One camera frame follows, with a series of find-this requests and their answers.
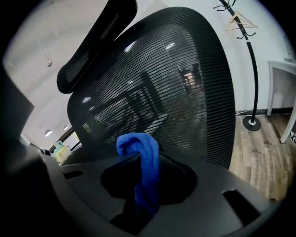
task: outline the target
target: headrest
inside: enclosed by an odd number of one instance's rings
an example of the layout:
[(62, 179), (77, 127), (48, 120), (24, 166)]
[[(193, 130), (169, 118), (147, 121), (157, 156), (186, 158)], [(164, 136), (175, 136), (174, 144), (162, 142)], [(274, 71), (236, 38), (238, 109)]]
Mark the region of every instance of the headrest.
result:
[(60, 69), (56, 79), (60, 92), (69, 94), (81, 85), (83, 75), (94, 63), (94, 59), (104, 55), (103, 48), (107, 48), (107, 45), (117, 38), (133, 20), (136, 12), (136, 0), (109, 0), (107, 2), (78, 50)]

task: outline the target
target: white ceiling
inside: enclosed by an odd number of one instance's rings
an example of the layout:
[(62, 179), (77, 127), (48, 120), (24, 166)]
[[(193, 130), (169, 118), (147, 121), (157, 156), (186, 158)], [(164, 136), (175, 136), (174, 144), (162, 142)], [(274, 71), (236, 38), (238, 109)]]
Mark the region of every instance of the white ceiling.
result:
[[(60, 68), (77, 50), (108, 0), (46, 0), (22, 24), (3, 58), (3, 64), (20, 91), (35, 106), (23, 134), (49, 149), (68, 125), (69, 94), (56, 85)], [(161, 0), (138, 0), (135, 19), (127, 27), (165, 8)], [(48, 59), (53, 65), (47, 68)], [(45, 131), (53, 132), (45, 137)]]

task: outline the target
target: wood plank flooring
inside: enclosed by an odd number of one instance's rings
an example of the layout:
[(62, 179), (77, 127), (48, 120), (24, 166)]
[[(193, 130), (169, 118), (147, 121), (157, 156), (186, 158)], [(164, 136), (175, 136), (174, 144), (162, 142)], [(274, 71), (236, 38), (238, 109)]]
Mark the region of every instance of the wood plank flooring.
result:
[(243, 116), (236, 117), (234, 148), (229, 170), (250, 183), (266, 198), (281, 200), (296, 171), (296, 146), (288, 138), (280, 143), (289, 115), (259, 115), (259, 131), (249, 131)]

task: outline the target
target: baseboard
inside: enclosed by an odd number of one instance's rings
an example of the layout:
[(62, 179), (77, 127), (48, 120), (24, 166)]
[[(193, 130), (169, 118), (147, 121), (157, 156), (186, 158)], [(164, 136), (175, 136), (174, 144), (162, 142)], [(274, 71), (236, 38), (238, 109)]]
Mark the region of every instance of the baseboard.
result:
[[(247, 112), (244, 112), (245, 110), (238, 110), (236, 111), (236, 113), (239, 113), (237, 116), (242, 116), (242, 115), (252, 115), (253, 113), (253, 109)], [(293, 108), (274, 108), (272, 109), (271, 114), (276, 114), (276, 113), (292, 113)], [(256, 111), (256, 115), (262, 115), (262, 114), (266, 114), (267, 113), (267, 109), (258, 109)]]

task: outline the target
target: white desk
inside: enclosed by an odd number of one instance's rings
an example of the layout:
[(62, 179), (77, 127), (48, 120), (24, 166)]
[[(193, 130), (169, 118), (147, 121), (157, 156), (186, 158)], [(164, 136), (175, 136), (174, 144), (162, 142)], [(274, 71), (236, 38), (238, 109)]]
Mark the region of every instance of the white desk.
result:
[[(274, 98), (274, 85), (273, 85), (273, 68), (281, 69), (283, 71), (292, 73), (296, 75), (296, 64), (290, 62), (276, 62), (276, 61), (269, 61), (269, 77), (270, 77), (270, 89), (269, 89), (269, 100), (268, 100), (268, 108), (267, 108), (267, 115), (271, 115), (272, 105), (273, 105), (273, 98)], [(281, 136), (281, 143), (284, 143), (289, 136), (289, 133), (296, 121), (296, 96), (295, 96), (295, 103), (294, 108), (288, 122), (288, 125)]]

